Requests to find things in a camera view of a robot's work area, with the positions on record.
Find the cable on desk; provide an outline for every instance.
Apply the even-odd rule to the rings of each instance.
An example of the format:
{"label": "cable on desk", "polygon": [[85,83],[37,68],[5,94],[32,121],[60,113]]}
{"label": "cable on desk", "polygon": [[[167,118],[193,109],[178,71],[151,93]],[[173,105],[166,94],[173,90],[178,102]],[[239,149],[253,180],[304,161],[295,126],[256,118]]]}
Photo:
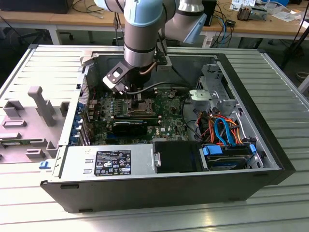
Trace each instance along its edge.
{"label": "cable on desk", "polygon": [[296,38],[298,37],[298,34],[299,34],[299,32],[300,32],[300,29],[303,27],[303,23],[304,23],[304,21],[305,21],[306,15],[307,15],[308,7],[309,7],[309,1],[308,1],[306,10],[305,10],[304,18],[303,18],[303,20],[301,21],[301,24],[300,24],[300,26],[299,26],[298,32],[297,32],[295,38],[293,39],[293,42],[292,42],[291,46],[293,46],[293,43],[295,42]]}
{"label": "cable on desk", "polygon": [[225,16],[225,14],[223,14],[220,5],[219,5],[219,4],[216,4],[216,5],[218,6],[218,8],[219,8],[220,11],[215,10],[214,17],[216,17],[216,18],[218,18],[218,19],[221,18],[222,20],[219,20],[219,24],[220,24],[220,21],[221,21],[221,22],[223,21],[223,23],[222,23],[222,25],[220,24],[220,26],[222,27],[222,30],[220,31],[220,33],[219,33],[217,39],[214,40],[214,43],[212,44],[211,47],[214,47],[214,46],[218,47],[219,44],[220,44],[220,46],[222,46],[223,44],[226,44],[226,43],[228,43],[228,46],[229,46],[229,44],[230,44],[230,42],[231,42],[231,40],[232,40],[232,33],[233,33],[234,29],[233,29],[232,27],[230,27],[230,28],[231,28],[230,34],[227,35],[227,36],[225,36],[224,38],[222,38],[222,39],[219,41],[219,38],[220,38],[220,36],[221,36],[221,33],[222,33],[223,31],[225,31],[225,32],[227,31],[226,24],[225,24],[226,21],[227,21],[227,18],[226,18],[226,16]]}
{"label": "cable on desk", "polygon": [[18,33],[18,31],[17,30],[15,30],[1,15],[0,15],[0,18],[11,28],[11,29],[13,29],[13,31],[15,31],[15,33],[20,37],[20,38],[22,38],[22,40],[29,46],[30,44],[28,43],[28,41],[27,40],[25,40],[25,38],[24,37],[22,37],[19,33]]}
{"label": "cable on desk", "polygon": [[81,2],[81,1],[85,1],[85,0],[78,0],[77,2],[75,2],[75,3],[72,5],[73,10],[75,10],[75,11],[77,11],[77,12],[81,12],[81,13],[93,13],[93,12],[103,11],[103,9],[101,9],[101,10],[96,10],[96,11],[80,11],[80,10],[77,10],[77,9],[75,8],[75,5],[76,5],[77,3],[79,3],[79,2]]}

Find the motherboard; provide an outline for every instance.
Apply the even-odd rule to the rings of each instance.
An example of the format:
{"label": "motherboard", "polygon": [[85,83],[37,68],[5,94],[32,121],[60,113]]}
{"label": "motherboard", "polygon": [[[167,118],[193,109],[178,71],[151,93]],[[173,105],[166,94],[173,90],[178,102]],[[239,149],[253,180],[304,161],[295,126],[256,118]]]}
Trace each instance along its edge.
{"label": "motherboard", "polygon": [[188,140],[180,109],[183,94],[162,89],[136,103],[128,96],[92,92],[88,102],[91,145],[150,144],[153,139]]}

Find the blue connector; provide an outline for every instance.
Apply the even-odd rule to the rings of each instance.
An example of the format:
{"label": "blue connector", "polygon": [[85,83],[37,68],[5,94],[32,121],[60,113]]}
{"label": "blue connector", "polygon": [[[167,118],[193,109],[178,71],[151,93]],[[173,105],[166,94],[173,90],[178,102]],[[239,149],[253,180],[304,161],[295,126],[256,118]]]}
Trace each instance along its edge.
{"label": "blue connector", "polygon": [[73,121],[72,128],[76,128],[76,127],[79,127],[79,126],[80,126],[80,124],[78,122]]}
{"label": "blue connector", "polygon": [[74,120],[76,120],[76,121],[80,121],[81,119],[82,119],[82,117],[80,117],[79,115],[74,116]]}
{"label": "blue connector", "polygon": [[76,138],[74,136],[70,136],[69,142],[70,142],[70,144],[71,143],[77,143],[78,142],[78,138]]}
{"label": "blue connector", "polygon": [[77,110],[83,110],[85,108],[85,105],[82,103],[77,103]]}
{"label": "blue connector", "polygon": [[78,133],[78,131],[77,131],[76,129],[72,129],[72,130],[71,130],[71,135],[72,135],[72,136],[76,135],[77,133]]}
{"label": "blue connector", "polygon": [[50,163],[48,161],[40,162],[39,169],[51,169]]}

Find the wire bundle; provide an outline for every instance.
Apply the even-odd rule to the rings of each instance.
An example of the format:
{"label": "wire bundle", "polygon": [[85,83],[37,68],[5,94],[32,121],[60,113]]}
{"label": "wire bundle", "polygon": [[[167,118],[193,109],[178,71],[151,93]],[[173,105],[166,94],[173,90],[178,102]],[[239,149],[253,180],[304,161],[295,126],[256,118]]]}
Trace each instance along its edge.
{"label": "wire bundle", "polygon": [[[195,138],[199,139],[203,143],[217,144],[221,146],[242,144],[242,140],[239,134],[239,125],[234,122],[232,119],[227,118],[221,114],[207,115],[206,117],[203,114],[199,114],[199,118],[196,121],[196,125],[203,124],[202,118],[207,119],[207,129],[199,135],[192,128],[188,127],[191,131],[194,131]],[[224,125],[224,129],[219,133],[218,125]],[[223,139],[223,133],[226,134],[227,141]]]}
{"label": "wire bundle", "polygon": [[217,18],[219,20],[219,22],[221,22],[220,25],[222,26],[222,30],[220,31],[218,38],[216,40],[214,40],[214,43],[212,44],[211,47],[214,47],[214,46],[218,47],[218,45],[220,45],[219,47],[222,47],[224,44],[228,44],[227,46],[229,46],[229,44],[232,40],[232,33],[234,31],[234,28],[230,27],[231,32],[226,36],[226,32],[227,32],[226,21],[227,21],[227,18],[225,16],[225,14],[222,13],[222,9],[221,9],[220,5],[217,4],[217,6],[218,6],[220,11],[215,11],[214,17]]}

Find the blue latch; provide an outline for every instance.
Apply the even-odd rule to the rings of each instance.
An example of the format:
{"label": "blue latch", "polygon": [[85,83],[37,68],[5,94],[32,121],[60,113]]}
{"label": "blue latch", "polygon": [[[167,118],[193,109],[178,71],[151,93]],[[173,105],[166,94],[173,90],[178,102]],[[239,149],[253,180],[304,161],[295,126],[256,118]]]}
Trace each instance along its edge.
{"label": "blue latch", "polygon": [[255,154],[255,153],[256,153],[256,148],[255,148],[255,146],[254,146],[253,144],[250,144],[249,147],[250,147],[252,153]]}
{"label": "blue latch", "polygon": [[207,146],[209,153],[211,155],[221,155],[223,154],[222,149],[219,145],[209,145]]}
{"label": "blue latch", "polygon": [[39,169],[51,169],[51,166],[48,161],[42,161],[40,162]]}
{"label": "blue latch", "polygon": [[207,147],[203,147],[203,153],[204,153],[204,156],[209,154]]}

